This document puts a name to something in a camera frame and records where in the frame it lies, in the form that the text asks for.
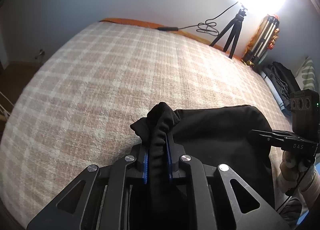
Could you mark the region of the right gloved hand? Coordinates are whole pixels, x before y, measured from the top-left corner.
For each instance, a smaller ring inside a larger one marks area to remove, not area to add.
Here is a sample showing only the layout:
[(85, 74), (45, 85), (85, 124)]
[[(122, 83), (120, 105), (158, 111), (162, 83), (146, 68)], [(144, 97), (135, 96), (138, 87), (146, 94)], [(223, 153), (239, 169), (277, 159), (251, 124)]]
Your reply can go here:
[(302, 159), (289, 151), (283, 151), (278, 176), (279, 188), (285, 193), (298, 187), (301, 193), (319, 193), (319, 173), (315, 168), (315, 159)]

